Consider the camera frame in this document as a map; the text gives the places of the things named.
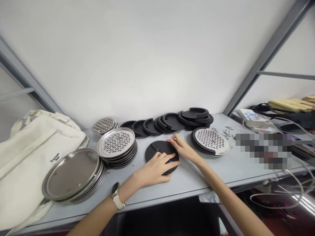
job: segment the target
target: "stainless steel plate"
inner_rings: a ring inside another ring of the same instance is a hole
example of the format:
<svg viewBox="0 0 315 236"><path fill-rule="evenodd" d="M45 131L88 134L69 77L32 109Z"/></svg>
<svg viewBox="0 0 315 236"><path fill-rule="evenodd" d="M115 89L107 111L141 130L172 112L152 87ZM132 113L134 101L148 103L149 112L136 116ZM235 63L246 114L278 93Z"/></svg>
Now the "stainless steel plate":
<svg viewBox="0 0 315 236"><path fill-rule="evenodd" d="M50 200L74 195L94 177L99 162L98 154L90 148L69 153L47 173L42 184L43 195Z"/></svg>
<svg viewBox="0 0 315 236"><path fill-rule="evenodd" d="M96 145L97 153L104 158L115 158L126 153L134 144L135 133L126 127L112 129Z"/></svg>
<svg viewBox="0 0 315 236"><path fill-rule="evenodd" d="M86 200L90 196L92 196L93 193L96 191L95 189L99 188L98 185L104 181L105 176L106 176L106 172L107 172L107 168L106 168L105 164L103 163L103 161L100 161L100 163L101 163L100 164L101 168L100 168L97 176L95 176L93 178L93 181L91 181L88 186L81 189L79 192L77 192L76 194L72 195L69 198L59 200L59 201L53 201L53 202L58 203L58 204L73 204L73 203L76 203L76 202L81 201L83 199Z"/></svg>
<svg viewBox="0 0 315 236"><path fill-rule="evenodd" d="M80 202L83 202L87 199L89 199L98 189L99 187L102 185L104 179L105 179L105 176L106 176L106 167L104 166L102 168L102 172L101 172L101 175L100 177L97 179L97 181L93 184L93 186L87 190L84 195L80 196L79 198L76 198L74 200L72 200L71 202L72 203L80 203Z"/></svg>
<svg viewBox="0 0 315 236"><path fill-rule="evenodd" d="M115 157L115 158L104 158L104 157L102 157L102 159L105 160L108 163L120 162L120 161L126 159L126 157L134 151L135 147L136 147L136 140L134 141L134 143L131 146L131 148L129 148L129 150L127 152L125 152L123 155L119 155L118 157Z"/></svg>
<svg viewBox="0 0 315 236"><path fill-rule="evenodd" d="M111 129L115 128L118 126L118 123L114 118L107 117L104 119L101 119L97 121L93 126L92 130L99 135L102 135L106 133L107 131L110 131Z"/></svg>
<svg viewBox="0 0 315 236"><path fill-rule="evenodd" d="M84 195L86 195L88 192L90 192L93 189L93 186L95 185L97 180L101 177L104 166L105 166L105 164L101 161L97 173L94 175L92 180L90 180L90 182L84 188L82 188L76 194L74 194L74 195L72 195L66 199L59 200L59 202L61 202L61 203L62 202L70 202L70 201L76 200L78 198L81 198Z"/></svg>
<svg viewBox="0 0 315 236"><path fill-rule="evenodd" d="M131 159L133 159L136 154L137 154L137 151L138 151L138 148L136 147L133 152L124 160L118 162L118 163L109 163L109 166L111 167L118 167L118 166L123 166L125 165L126 163L128 163Z"/></svg>
<svg viewBox="0 0 315 236"><path fill-rule="evenodd" d="M224 155L230 150L230 145L226 138L219 132L209 128L197 130L195 140L198 145L211 150L215 155Z"/></svg>

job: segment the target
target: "gray metal bar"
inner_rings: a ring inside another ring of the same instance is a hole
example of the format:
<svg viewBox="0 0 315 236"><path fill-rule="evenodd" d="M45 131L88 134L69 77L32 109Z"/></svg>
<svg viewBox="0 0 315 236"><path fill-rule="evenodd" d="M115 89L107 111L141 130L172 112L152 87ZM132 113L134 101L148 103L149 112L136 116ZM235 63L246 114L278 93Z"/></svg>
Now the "gray metal bar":
<svg viewBox="0 0 315 236"><path fill-rule="evenodd" d="M258 71L257 74L260 74L260 75L272 75L272 76L287 77L287 78L295 78L295 79L315 80L315 75L286 74L286 73L268 72L268 71L261 71L261 70Z"/></svg>
<svg viewBox="0 0 315 236"><path fill-rule="evenodd" d="M313 4L314 0L296 1L227 105L226 109L224 110L225 115L230 116L235 110L237 105L241 102L241 100L260 76L257 74L257 72L264 70L268 66L270 61L277 54L279 49L286 42L299 23L303 20L305 14Z"/></svg>
<svg viewBox="0 0 315 236"><path fill-rule="evenodd" d="M313 140L292 140L292 145L295 145L295 144L313 145Z"/></svg>
<svg viewBox="0 0 315 236"><path fill-rule="evenodd" d="M50 112L62 113L58 105L51 99L47 92L35 80L32 74L19 61L16 55L6 45L4 40L0 37L0 63L8 70L15 79L25 88L32 87L34 92L32 96Z"/></svg>
<svg viewBox="0 0 315 236"><path fill-rule="evenodd" d="M0 102L3 102L3 101L8 100L10 98L17 97L17 96L20 96L20 95L23 95L26 93L30 93L33 91L34 91L34 89L32 89L32 88L25 88L25 89L22 89L22 90L19 90L16 92L8 93L8 94L0 96Z"/></svg>

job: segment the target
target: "stainless steel grater disc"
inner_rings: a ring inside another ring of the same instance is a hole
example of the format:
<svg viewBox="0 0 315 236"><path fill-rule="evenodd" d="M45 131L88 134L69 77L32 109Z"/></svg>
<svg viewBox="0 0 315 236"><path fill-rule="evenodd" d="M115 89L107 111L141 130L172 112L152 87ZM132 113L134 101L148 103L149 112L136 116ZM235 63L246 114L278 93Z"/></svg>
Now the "stainless steel grater disc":
<svg viewBox="0 0 315 236"><path fill-rule="evenodd" d="M104 158L114 158L126 153L135 141L135 133L126 127L112 129L96 145L97 153Z"/></svg>
<svg viewBox="0 0 315 236"><path fill-rule="evenodd" d="M114 118L107 117L107 118L97 121L92 126L92 130L98 133L99 136L102 136L106 132L117 127L118 127L118 123L116 122L116 120Z"/></svg>
<svg viewBox="0 0 315 236"><path fill-rule="evenodd" d="M205 148L216 156L225 155L230 150L229 142L217 131L199 129L194 132L194 138L201 148Z"/></svg>

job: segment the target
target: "white cable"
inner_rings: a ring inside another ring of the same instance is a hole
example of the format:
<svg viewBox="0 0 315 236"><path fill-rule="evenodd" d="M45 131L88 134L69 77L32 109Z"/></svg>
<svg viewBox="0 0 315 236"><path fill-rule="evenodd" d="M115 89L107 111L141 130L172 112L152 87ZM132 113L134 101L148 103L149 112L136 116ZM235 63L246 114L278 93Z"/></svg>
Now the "white cable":
<svg viewBox="0 0 315 236"><path fill-rule="evenodd" d="M245 128L245 126L244 126L244 121L245 121L245 119L246 119L247 117L245 117L245 118L243 119L242 125L243 125L244 130L245 130L247 133L249 133L249 132L247 131L247 129ZM304 128L302 128L300 125L298 125L297 123L295 123L295 122L293 122L293 121L291 121L291 120L285 119L285 118L281 118L281 117L276 117L276 118L277 118L277 119L284 119L284 120L287 120L287 121L290 121L290 122L294 123L294 124L297 125L299 128L301 128L307 135L309 135L309 134L307 133L307 131L306 131ZM268 120L268 122L270 122L270 124L271 124L278 132L282 133L277 127L275 127L275 125L274 125L270 120ZM312 183L309 185L307 191L305 192L305 193L308 193L308 192L312 191L313 188L314 188L314 183L315 183L314 175L312 174L312 172L309 170L309 168L308 168L303 162L300 162L300 161L297 160L297 159L295 159L295 160L296 160L297 162L299 162L301 165L303 165L303 166L305 167L305 169L307 169L308 172L310 173L310 175L312 176ZM288 195L288 194L283 194L283 193L282 193L282 194L277 194L277 193L258 193L258 194L253 194L253 195L251 195L249 199L250 199L253 203L255 203L255 204L257 204L257 205L259 205L259 206L261 206L261 207L267 208L267 209L290 209L290 208L294 208L294 207L298 206L298 205L300 204L300 201L302 200L302 197L303 197L303 194L304 194L303 186L302 186L301 182L298 180L298 178L297 178L294 174L292 174L289 170L285 169L284 171L288 172L288 173L297 181L298 186L300 187L300 190L301 190L301 192L300 192L300 197L299 197L298 201L297 201L295 204L293 204L292 206L284 206L284 207L269 207L269 206L261 205L261 204L259 204L259 203L257 203L257 202L255 202L255 201L252 200L253 197L255 197L255 196L262 196L262 195L273 195L273 196L275 196L275 195L278 195L278 196Z"/></svg>
<svg viewBox="0 0 315 236"><path fill-rule="evenodd" d="M246 131L246 133L249 134L249 132L247 131L247 129L245 128L245 125L244 125L244 121L247 119L247 117L245 117L245 118L243 119L242 125L243 125L243 128L244 128L244 130Z"/></svg>
<svg viewBox="0 0 315 236"><path fill-rule="evenodd" d="M277 119L279 118L279 119L284 119L284 120L287 120L287 121L290 121L290 122L292 122L292 123L294 123L295 125L297 125L299 128L301 128L307 135L309 135L309 133L305 130L305 129L303 129L300 125L298 125L297 123L295 123L295 122L293 122L293 121L291 121L291 120L288 120L288 119L286 119L286 118L281 118L281 117L276 117ZM280 133L282 133L282 134L284 134L283 132L281 132L272 122L271 122L271 120L268 120L268 122L278 131L278 132L280 132ZM295 156L292 156L292 158L295 160L295 161L297 161L298 163L300 163L302 166L304 166L304 168L309 172L309 174L311 175L311 177L312 177L312 183L308 186L308 188L307 188L307 190L306 190L306 192L305 193L309 193L309 192L311 192L311 191L313 191L313 189L315 188L315 177L314 177L314 175L313 175L313 173L310 171L310 169L303 163L303 162L301 162L297 157L295 157Z"/></svg>
<svg viewBox="0 0 315 236"><path fill-rule="evenodd" d="M301 130L303 130L308 136L310 136L311 138L313 138L312 135L311 135L310 133L308 133L308 132L307 132L302 126L300 126L299 124L297 124L297 123L295 123L295 122L293 122L293 121L291 121L291 120L289 120L289 119L282 118L282 117L275 117L275 119L281 119L281 120L286 120L286 121L292 122L293 124L295 124L296 126L298 126Z"/></svg>
<svg viewBox="0 0 315 236"><path fill-rule="evenodd" d="M294 207L298 206L298 205L300 204L300 201L302 200L302 197L303 197L303 194L304 194L303 186L302 186L301 182L298 180L298 178L297 178L294 174L292 174L289 170L285 169L284 171L288 172L288 173L298 182L298 184L299 184L299 186L300 186L301 194L300 194L300 197L299 197L298 201L297 201L295 204L293 204L292 206L270 207L270 206L264 206L264 205L259 204L259 203L257 203L257 202L255 202L255 201L252 200L252 198L255 197L255 196L262 196L262 195L273 195L273 196L277 195L277 196L283 196L283 195L291 195L291 194L257 193L257 194L251 195L251 196L249 197L249 199L250 199L253 203L255 203L255 204L257 204L257 205L259 205L259 206L261 206L261 207L267 208L267 209L291 209L291 208L294 208Z"/></svg>

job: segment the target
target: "power strip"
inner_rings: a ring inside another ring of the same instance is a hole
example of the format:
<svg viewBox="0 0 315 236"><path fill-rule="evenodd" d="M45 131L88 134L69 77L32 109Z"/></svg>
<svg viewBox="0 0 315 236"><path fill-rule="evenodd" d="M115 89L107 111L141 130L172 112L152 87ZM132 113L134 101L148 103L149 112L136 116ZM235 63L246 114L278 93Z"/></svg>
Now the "power strip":
<svg viewBox="0 0 315 236"><path fill-rule="evenodd" d="M262 130L268 129L271 124L261 115L255 113L250 109L240 109L239 114L249 128L260 128Z"/></svg>

